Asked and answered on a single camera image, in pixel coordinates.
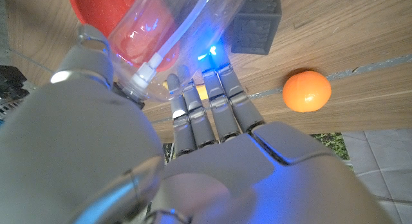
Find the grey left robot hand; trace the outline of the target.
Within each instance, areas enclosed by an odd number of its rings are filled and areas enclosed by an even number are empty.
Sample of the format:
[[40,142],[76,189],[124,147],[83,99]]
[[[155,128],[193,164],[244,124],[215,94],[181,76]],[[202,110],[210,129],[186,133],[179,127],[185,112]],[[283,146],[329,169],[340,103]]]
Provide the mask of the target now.
[[231,68],[207,80],[223,100],[215,141],[194,89],[181,151],[166,162],[140,108],[111,90],[109,43],[80,28],[51,83],[1,126],[2,223],[390,223],[327,147],[266,123]]

